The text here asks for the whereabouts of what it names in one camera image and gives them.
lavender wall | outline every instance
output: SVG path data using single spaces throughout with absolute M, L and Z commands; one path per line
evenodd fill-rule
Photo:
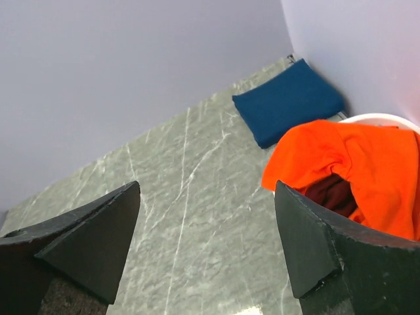
M 420 2 L 282 1 L 295 52 L 346 95 L 352 113 L 420 123 Z
M 292 51 L 279 0 L 0 2 L 0 208 Z

marble tile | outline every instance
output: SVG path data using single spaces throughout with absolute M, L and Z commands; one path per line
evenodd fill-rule
M 108 314 L 300 314 L 274 200 L 260 187 L 272 149 L 257 146 L 231 101 L 288 66 L 279 60 L 24 201 L 2 234 L 137 180 L 140 214 Z

clothing pile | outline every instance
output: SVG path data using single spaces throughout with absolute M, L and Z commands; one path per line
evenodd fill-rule
M 364 226 L 420 241 L 420 136 L 397 127 L 317 120 L 290 129 L 261 185 L 278 180 Z

orange cloth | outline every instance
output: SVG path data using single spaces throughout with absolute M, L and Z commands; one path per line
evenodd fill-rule
M 313 121 L 279 141 L 261 186 L 277 180 L 305 194 L 331 174 L 349 181 L 358 208 L 350 219 L 409 240 L 420 240 L 420 136 L 414 131 Z

blue towel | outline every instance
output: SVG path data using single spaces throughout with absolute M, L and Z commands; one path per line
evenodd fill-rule
M 290 128 L 329 118 L 345 108 L 343 97 L 303 59 L 232 100 L 263 149 L 276 144 Z

